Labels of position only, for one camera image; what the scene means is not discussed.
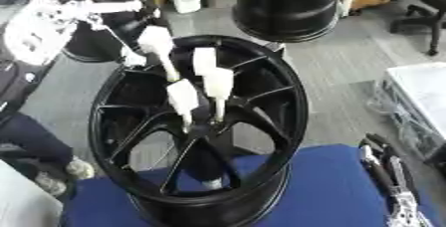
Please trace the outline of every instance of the black wheel rim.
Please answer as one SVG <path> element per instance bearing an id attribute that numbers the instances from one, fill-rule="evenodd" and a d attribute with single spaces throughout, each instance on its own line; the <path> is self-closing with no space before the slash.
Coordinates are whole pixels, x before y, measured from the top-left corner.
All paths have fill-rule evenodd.
<path id="1" fill-rule="evenodd" d="M 169 208 L 170 211 L 171 207 L 180 208 L 180 210 L 193 207 L 199 210 L 200 206 L 218 205 L 234 201 L 235 198 L 246 199 L 254 190 L 262 194 L 261 189 L 265 187 L 271 190 L 270 193 L 265 194 L 266 197 L 278 194 L 279 190 L 283 190 L 286 182 L 277 180 L 282 180 L 286 175 L 284 169 L 299 147 L 308 121 L 307 98 L 296 74 L 276 53 L 237 38 L 194 36 L 177 39 L 175 44 L 176 48 L 171 55 L 172 61 L 181 75 L 189 79 L 199 90 L 202 87 L 201 79 L 195 77 L 191 69 L 194 48 L 215 47 L 219 66 L 234 70 L 235 88 L 233 97 L 227 104 L 225 121 L 209 124 L 212 110 L 204 110 L 204 113 L 209 114 L 199 114 L 202 120 L 198 120 L 192 131 L 186 135 L 181 131 L 181 119 L 166 103 L 164 87 L 167 81 L 160 65 L 153 63 L 145 69 L 119 68 L 99 92 L 91 114 L 90 143 L 101 168 L 114 182 L 136 199 L 157 205 L 157 207 Z M 144 95 L 147 99 L 147 102 L 142 105 L 114 99 L 116 94 L 125 95 L 119 88 L 122 88 L 126 81 L 131 81 L 130 77 L 138 77 L 137 81 L 150 81 L 151 88 L 148 92 L 157 92 L 156 97 L 155 94 L 149 96 L 140 92 L 140 95 Z M 267 118 L 254 111 L 254 108 L 261 109 Z M 108 121 L 107 114 L 113 112 L 139 113 L 140 120 L 121 141 L 110 145 L 106 142 L 110 138 L 105 135 L 104 127 Z M 212 143 L 213 137 L 231 130 L 231 127 L 239 122 L 262 130 L 272 139 L 275 146 L 274 152 L 265 162 L 246 176 L 238 173 L 233 165 L 232 155 L 225 154 L 225 151 Z M 167 178 L 160 185 L 149 182 L 128 168 L 129 151 L 138 145 L 143 137 L 159 130 L 166 131 L 181 141 L 176 144 L 179 155 L 168 170 Z M 228 183 L 224 188 L 198 192 L 175 189 L 179 171 L 183 167 L 182 159 L 198 143 L 217 159 L 228 177 Z M 275 204 L 271 202 L 271 199 L 266 198 L 265 201 L 271 205 Z M 227 209 L 234 210 L 234 204 Z M 253 212 L 245 218 L 249 217 L 253 217 Z M 225 226 L 238 226 L 235 222 L 226 224 Z"/>

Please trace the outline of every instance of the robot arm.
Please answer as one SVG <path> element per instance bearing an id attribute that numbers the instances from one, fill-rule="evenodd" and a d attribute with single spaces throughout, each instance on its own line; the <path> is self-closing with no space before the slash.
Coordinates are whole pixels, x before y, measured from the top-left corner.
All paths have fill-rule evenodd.
<path id="1" fill-rule="evenodd" d="M 130 59 L 126 63 L 132 65 L 136 53 L 105 25 L 101 15 L 137 12 L 143 8 L 143 1 L 32 0 L 6 25 L 3 41 L 14 59 L 35 66 L 48 65 L 71 41 L 79 22 L 86 22 L 92 30 L 107 30 L 116 37 L 122 43 L 122 53 Z M 142 58 L 136 62 L 142 64 Z"/>

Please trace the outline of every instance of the blue table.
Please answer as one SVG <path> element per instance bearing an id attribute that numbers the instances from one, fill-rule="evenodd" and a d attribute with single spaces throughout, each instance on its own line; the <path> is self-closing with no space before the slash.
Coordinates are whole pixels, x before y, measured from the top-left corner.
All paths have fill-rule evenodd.
<path id="1" fill-rule="evenodd" d="M 241 157 L 236 165 L 249 171 L 262 159 Z M 296 154 L 292 165 L 284 197 L 256 227 L 386 226 L 385 201 L 361 166 L 356 148 L 340 144 L 305 148 Z M 437 222 L 429 202 L 422 201 L 422 210 Z M 70 227 L 148 226 L 123 190 L 107 178 L 81 182 L 67 212 Z"/>

